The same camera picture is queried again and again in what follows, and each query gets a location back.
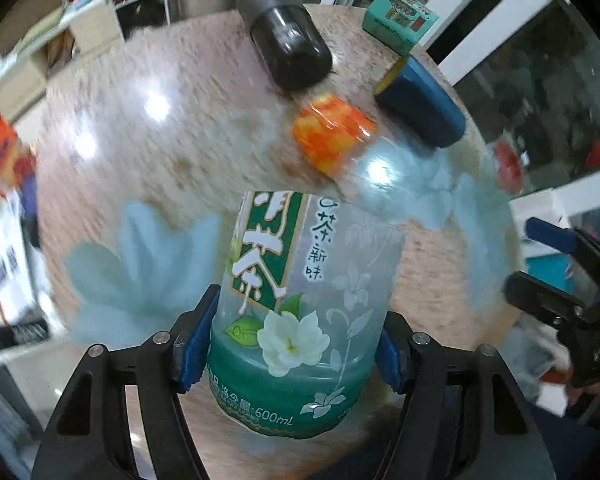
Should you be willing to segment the green tea bottle cup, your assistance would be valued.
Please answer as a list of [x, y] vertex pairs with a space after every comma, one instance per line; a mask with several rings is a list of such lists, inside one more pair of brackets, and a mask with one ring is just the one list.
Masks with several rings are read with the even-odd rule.
[[336, 427], [370, 376], [404, 240], [340, 200], [248, 192], [211, 329], [220, 408], [271, 437]]

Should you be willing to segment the dark blue cup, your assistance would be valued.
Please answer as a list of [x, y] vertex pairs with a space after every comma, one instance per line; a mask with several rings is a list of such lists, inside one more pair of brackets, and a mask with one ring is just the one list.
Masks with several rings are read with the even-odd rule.
[[463, 112], [413, 55], [401, 58], [385, 73], [374, 88], [374, 98], [434, 148], [448, 148], [465, 134]]

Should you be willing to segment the orange plastic bottle cup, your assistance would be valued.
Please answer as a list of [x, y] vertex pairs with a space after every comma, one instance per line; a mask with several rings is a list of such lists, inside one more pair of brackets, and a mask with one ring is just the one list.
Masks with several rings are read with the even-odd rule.
[[334, 178], [376, 139], [378, 125], [333, 93], [324, 93], [302, 105], [291, 134], [310, 165]]

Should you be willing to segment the red round object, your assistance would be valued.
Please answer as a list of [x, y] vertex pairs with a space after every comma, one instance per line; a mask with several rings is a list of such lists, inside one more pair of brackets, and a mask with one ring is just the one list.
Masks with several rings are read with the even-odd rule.
[[524, 187], [524, 175], [515, 149], [507, 141], [498, 140], [494, 145], [494, 157], [501, 188], [510, 195], [519, 193]]

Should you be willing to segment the black zippo box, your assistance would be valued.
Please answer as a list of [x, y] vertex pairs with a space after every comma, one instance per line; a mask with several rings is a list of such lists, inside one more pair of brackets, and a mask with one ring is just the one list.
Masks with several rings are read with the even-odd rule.
[[0, 327], [0, 351], [21, 346], [22, 344], [37, 344], [50, 336], [45, 320], [20, 323]]

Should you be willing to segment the teal hexagonal tin box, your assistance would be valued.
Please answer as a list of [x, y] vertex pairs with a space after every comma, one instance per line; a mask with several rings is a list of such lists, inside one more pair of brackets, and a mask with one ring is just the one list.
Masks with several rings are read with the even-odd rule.
[[438, 19], [419, 0], [373, 0], [362, 29], [404, 58]]

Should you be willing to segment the black cylindrical tumbler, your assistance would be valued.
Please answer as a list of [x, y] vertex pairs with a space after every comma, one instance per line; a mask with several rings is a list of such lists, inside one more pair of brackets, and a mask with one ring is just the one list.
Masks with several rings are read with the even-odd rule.
[[250, 39], [272, 81], [300, 91], [332, 70], [332, 52], [301, 0], [236, 0]]

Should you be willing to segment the low white tv cabinet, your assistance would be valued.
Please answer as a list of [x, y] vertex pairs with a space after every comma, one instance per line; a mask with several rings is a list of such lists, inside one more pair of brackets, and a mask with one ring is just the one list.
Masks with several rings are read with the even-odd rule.
[[97, 58], [123, 42], [112, 0], [92, 0], [64, 13], [58, 24], [0, 61], [0, 114], [14, 120], [46, 93], [48, 82], [61, 71], [50, 66], [46, 47], [64, 32], [73, 38], [79, 65]]

